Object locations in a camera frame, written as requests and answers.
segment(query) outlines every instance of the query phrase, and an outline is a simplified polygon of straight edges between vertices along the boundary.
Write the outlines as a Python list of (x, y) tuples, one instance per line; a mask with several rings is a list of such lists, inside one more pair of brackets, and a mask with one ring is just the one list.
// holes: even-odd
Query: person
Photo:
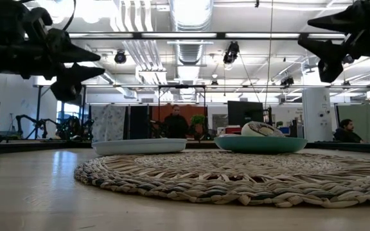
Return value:
[(339, 123), (339, 128), (336, 130), (335, 140), (340, 142), (365, 143), (362, 138), (353, 132), (354, 126), (351, 119), (344, 119)]
[(167, 126), (167, 138), (181, 138), (186, 139), (188, 132), (188, 123), (186, 119), (181, 116), (178, 105), (172, 106), (172, 113), (165, 117), (164, 123)]

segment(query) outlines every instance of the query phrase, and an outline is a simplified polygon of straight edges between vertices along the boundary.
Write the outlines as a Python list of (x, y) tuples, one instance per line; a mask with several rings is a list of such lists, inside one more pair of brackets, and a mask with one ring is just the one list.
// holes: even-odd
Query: white pillar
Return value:
[(329, 89), (304, 89), (304, 137), (308, 142), (332, 141)]

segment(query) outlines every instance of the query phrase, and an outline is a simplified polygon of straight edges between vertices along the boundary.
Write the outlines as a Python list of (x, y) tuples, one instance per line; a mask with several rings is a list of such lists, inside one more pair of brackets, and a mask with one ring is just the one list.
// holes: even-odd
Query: shallow dish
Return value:
[(183, 151), (186, 139), (135, 139), (92, 144), (98, 155), (156, 154)]
[(306, 139), (293, 137), (217, 137), (215, 144), (223, 150), (238, 153), (291, 153), (305, 148)]

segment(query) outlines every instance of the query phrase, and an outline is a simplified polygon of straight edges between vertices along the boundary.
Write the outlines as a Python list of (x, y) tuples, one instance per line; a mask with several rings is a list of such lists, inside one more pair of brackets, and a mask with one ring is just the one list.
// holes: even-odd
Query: wooden table surface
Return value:
[[(370, 158), (368, 153), (305, 150)], [(0, 155), (0, 230), (370, 230), (370, 206), (244, 207), (201, 205), (117, 194), (73, 179), (93, 150)]]

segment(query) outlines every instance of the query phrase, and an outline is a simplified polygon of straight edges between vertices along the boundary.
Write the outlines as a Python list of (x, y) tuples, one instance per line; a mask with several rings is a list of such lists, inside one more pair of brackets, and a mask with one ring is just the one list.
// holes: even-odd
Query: white bowl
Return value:
[(156, 154), (183, 151), (186, 139), (134, 139), (92, 144), (98, 155)]

